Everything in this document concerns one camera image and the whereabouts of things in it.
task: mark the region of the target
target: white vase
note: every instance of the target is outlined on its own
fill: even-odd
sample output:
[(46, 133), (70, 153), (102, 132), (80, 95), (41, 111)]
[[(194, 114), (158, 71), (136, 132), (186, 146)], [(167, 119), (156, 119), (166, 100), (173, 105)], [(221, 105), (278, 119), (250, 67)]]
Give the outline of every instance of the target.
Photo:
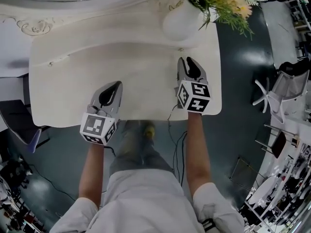
[(182, 41), (190, 38), (199, 30), (198, 19), (201, 11), (188, 0), (170, 11), (163, 21), (163, 32), (171, 40)]

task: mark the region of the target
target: chair leg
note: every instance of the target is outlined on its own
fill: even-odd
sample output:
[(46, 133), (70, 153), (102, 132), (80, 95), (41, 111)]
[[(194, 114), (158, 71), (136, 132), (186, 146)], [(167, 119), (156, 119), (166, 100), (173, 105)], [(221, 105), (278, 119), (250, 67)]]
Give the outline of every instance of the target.
[(283, 131), (284, 133), (287, 133), (287, 134), (290, 134), (292, 136), (296, 136), (294, 133), (292, 132), (289, 132), (289, 131), (286, 131), (286, 130), (283, 130), (283, 129), (280, 129), (280, 128), (277, 128), (277, 127), (274, 127), (274, 126), (271, 126), (271, 125), (268, 125), (268, 124), (264, 124), (265, 127), (268, 127), (268, 128), (271, 128), (271, 129), (274, 129), (274, 130), (277, 130), (277, 131)]
[(267, 107), (268, 107), (268, 99), (266, 98), (264, 100), (264, 107), (263, 107), (262, 113), (266, 113)]
[(255, 80), (255, 84), (259, 86), (264, 95), (267, 95), (267, 90), (263, 88), (262, 84), (258, 80)]
[(255, 80), (255, 84), (259, 86), (259, 88), (261, 89), (262, 91), (262, 97), (256, 101), (253, 102), (253, 105), (257, 105), (259, 104), (260, 102), (264, 101), (264, 108), (263, 108), (263, 113), (266, 112), (267, 110), (267, 107), (268, 107), (268, 100), (267, 100), (267, 92), (269, 91), (269, 78), (267, 77), (267, 85), (266, 85), (266, 88), (264, 88), (262, 86), (262, 84), (258, 81), (258, 80)]
[(265, 99), (266, 99), (266, 95), (263, 95), (260, 99), (254, 101), (254, 102), (253, 102), (253, 105), (257, 105), (257, 104), (259, 104), (260, 102), (262, 102), (262, 101), (265, 100)]
[(263, 150), (265, 152), (268, 152), (268, 153), (270, 153), (270, 154), (272, 154), (274, 156), (274, 154), (271, 151), (269, 151), (268, 149), (261, 148), (261, 150)]
[(271, 148), (270, 146), (268, 146), (268, 145), (266, 145), (266, 144), (264, 144), (264, 143), (262, 143), (262, 142), (260, 142), (260, 141), (258, 141), (258, 140), (255, 140), (255, 142), (259, 143), (260, 145), (265, 146), (267, 149), (270, 149), (270, 148)]
[(296, 145), (296, 143), (294, 143), (293, 142), (293, 138), (292, 138), (292, 140), (290, 141), (290, 140), (288, 140), (288, 139), (286, 139), (286, 141), (287, 142), (290, 142), (291, 144), (293, 144), (294, 146)]

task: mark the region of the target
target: white table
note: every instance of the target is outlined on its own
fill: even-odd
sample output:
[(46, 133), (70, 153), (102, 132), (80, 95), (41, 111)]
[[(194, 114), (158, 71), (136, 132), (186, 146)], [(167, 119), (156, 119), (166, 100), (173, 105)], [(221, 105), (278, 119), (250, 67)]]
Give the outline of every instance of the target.
[(26, 220), (24, 220), (24, 223), (28, 224), (30, 226), (30, 228), (32, 228), (36, 233), (41, 233), (41, 231), (32, 223), (27, 222)]
[[(29, 85), (34, 123), (79, 125), (93, 93), (121, 80), (121, 119), (167, 120), (177, 104), (177, 60), (194, 58), (207, 73), (209, 115), (222, 108), (221, 65), (216, 25), (180, 42), (167, 39), (162, 13), (128, 11), (79, 21), (35, 38)], [(171, 120), (187, 119), (175, 109)]]
[(268, 179), (266, 179), (254, 192), (252, 197), (249, 199), (249, 204), (256, 204), (265, 202), (266, 197), (271, 193), (272, 189), (274, 188), (276, 184), (276, 177), (271, 176)]

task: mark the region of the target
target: wire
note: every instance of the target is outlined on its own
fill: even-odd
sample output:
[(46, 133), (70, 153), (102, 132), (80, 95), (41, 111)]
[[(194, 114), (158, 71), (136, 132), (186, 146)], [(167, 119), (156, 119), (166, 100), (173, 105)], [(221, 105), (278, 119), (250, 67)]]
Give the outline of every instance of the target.
[(30, 164), (29, 166), (33, 166), (34, 169), (36, 170), (36, 172), (37, 172), (43, 179), (45, 179), (45, 180), (47, 180), (48, 182), (50, 182), (51, 185), (54, 187), (54, 189), (55, 189), (56, 191), (59, 191), (59, 192), (61, 192), (61, 193), (64, 193), (64, 194), (66, 194), (69, 198), (71, 198), (73, 201), (76, 201), (76, 200), (75, 200), (72, 196), (70, 196), (68, 193), (63, 192), (63, 191), (61, 191), (61, 190), (58, 190), (58, 189), (55, 187), (55, 185), (53, 184), (52, 181), (50, 181), (49, 179), (45, 178), (43, 175), (41, 175), (41, 174), (39, 173), (39, 171), (38, 171), (38, 169), (35, 167), (35, 165)]
[[(170, 113), (170, 116), (169, 116), (169, 118), (167, 119), (167, 122), (168, 122), (169, 136), (170, 136), (172, 142), (173, 142), (174, 145), (175, 145), (175, 150), (174, 150), (174, 154), (173, 154), (173, 172), (175, 173), (175, 156), (176, 156), (176, 169), (177, 169), (177, 172), (178, 172), (178, 181), (180, 182), (180, 171), (179, 171), (179, 167), (178, 167), (178, 153), (177, 153), (177, 149), (178, 149), (178, 143), (179, 143), (180, 139), (181, 139), (182, 137), (184, 137), (184, 139), (185, 139), (185, 137), (186, 137), (186, 135), (187, 135), (187, 131), (185, 131), (185, 132), (183, 132), (183, 133), (181, 134), (181, 136), (179, 137), (179, 139), (177, 140), (177, 142), (174, 141), (174, 139), (173, 139), (173, 137), (172, 137), (172, 133), (171, 133), (171, 122), (170, 122), (170, 118), (171, 118), (171, 116), (172, 116), (172, 113), (173, 113), (174, 109), (175, 109), (177, 106), (178, 106), (178, 104), (175, 105), (175, 106), (173, 107), (173, 109), (172, 109), (172, 111), (171, 111), (171, 113)], [(182, 172), (182, 182), (183, 182), (183, 177), (184, 177), (184, 173), (185, 173), (185, 163), (184, 163), (185, 160), (184, 160), (183, 147), (182, 147), (182, 155), (183, 155), (183, 172)]]
[(184, 144), (185, 144), (185, 139), (186, 139), (187, 134), (188, 132), (184, 135), (182, 145), (181, 145), (181, 152), (182, 152), (182, 158), (183, 158), (183, 174), (181, 175), (181, 186), (183, 186), (183, 182), (184, 182), (184, 173), (185, 173)]
[(176, 167), (177, 167), (177, 172), (178, 172), (178, 182), (180, 182), (180, 172), (179, 172), (179, 167), (178, 167), (178, 158), (177, 158), (178, 153), (177, 153), (177, 149), (178, 149), (178, 143), (179, 143), (180, 139), (184, 136), (185, 133), (187, 133), (187, 131), (183, 132), (181, 134), (181, 136), (179, 137), (179, 139), (178, 139), (178, 141), (176, 143), (176, 148), (175, 148), (174, 155), (173, 155), (173, 166), (174, 166), (174, 157), (176, 155)]
[(104, 146), (104, 149), (111, 149), (112, 154), (114, 155), (114, 157), (116, 157), (116, 153), (115, 153), (115, 151), (114, 151), (114, 149), (113, 149), (112, 147), (110, 147), (110, 146)]
[[(112, 154), (114, 155), (114, 157), (116, 157), (116, 153), (115, 153), (115, 151), (114, 151), (114, 149), (113, 149), (112, 147), (110, 147), (110, 146), (105, 146), (104, 148), (105, 148), (105, 149), (111, 149)], [(55, 187), (55, 185), (53, 184), (52, 181), (50, 181), (49, 179), (47, 179), (46, 177), (44, 177), (43, 175), (41, 175), (41, 174), (39, 173), (38, 169), (35, 167), (34, 164), (30, 164), (29, 166), (33, 166), (34, 169), (36, 170), (37, 174), (40, 175), (43, 179), (45, 179), (45, 180), (47, 180), (48, 182), (50, 182), (51, 185), (54, 187), (54, 189), (55, 189), (56, 191), (61, 192), (61, 193), (64, 193), (64, 194), (66, 194), (68, 197), (70, 197), (73, 201), (76, 201), (76, 200), (75, 200), (72, 196), (70, 196), (68, 193), (66, 193), (66, 192), (64, 192), (64, 191), (61, 191), (61, 190), (58, 190), (58, 189)]]
[[(170, 135), (170, 138), (171, 138), (172, 142), (173, 142), (174, 145), (175, 145), (175, 148), (177, 147), (177, 145), (176, 145), (176, 143), (175, 143), (175, 141), (174, 141), (174, 139), (173, 139), (173, 137), (172, 137), (170, 118), (171, 118), (171, 116), (172, 116), (172, 113), (173, 113), (174, 109), (177, 107), (177, 105), (175, 105), (175, 106), (173, 107), (173, 109), (172, 109), (172, 111), (171, 111), (171, 113), (170, 113), (170, 116), (169, 116), (169, 118), (167, 119), (169, 135)], [(175, 152), (174, 152), (174, 155), (173, 155), (173, 171), (174, 171), (174, 173), (175, 173), (174, 158), (175, 158)]]

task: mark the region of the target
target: black chair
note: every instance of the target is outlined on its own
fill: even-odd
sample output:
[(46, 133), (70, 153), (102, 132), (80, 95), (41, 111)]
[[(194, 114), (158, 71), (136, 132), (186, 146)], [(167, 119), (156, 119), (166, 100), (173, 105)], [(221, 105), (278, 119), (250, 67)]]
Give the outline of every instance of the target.
[[(283, 64), (280, 65), (277, 71), (278, 72), (283, 71), (291, 76), (299, 76), (305, 73), (306, 71), (311, 70), (310, 64), (311, 62), (308, 58), (304, 58), (295, 64), (292, 64), (290, 62), (284, 62)], [(311, 71), (309, 72), (308, 79), (311, 80)]]
[[(287, 141), (290, 142), (295, 147), (297, 147), (298, 141), (299, 141), (298, 135), (291, 133), (291, 132), (288, 132), (288, 131), (285, 131), (285, 130), (282, 130), (282, 129), (279, 129), (277, 127), (273, 127), (271, 125), (264, 124), (264, 126), (269, 127), (272, 130), (277, 131), (277, 134), (270, 133), (271, 135), (274, 135), (276, 137), (271, 146), (266, 145), (266, 144), (258, 141), (257, 139), (255, 139), (256, 142), (258, 142), (262, 146), (266, 147), (265, 149), (261, 148), (262, 150), (264, 150), (264, 151), (274, 155), (276, 158), (278, 158), (280, 156), (280, 154), (282, 153)], [(287, 140), (285, 134), (290, 135), (292, 137), (292, 140), (291, 141)]]
[(41, 132), (49, 127), (36, 126), (21, 100), (0, 101), (0, 115), (8, 129), (27, 145), (29, 152), (34, 153), (36, 148), (50, 140), (48, 138), (38, 144)]

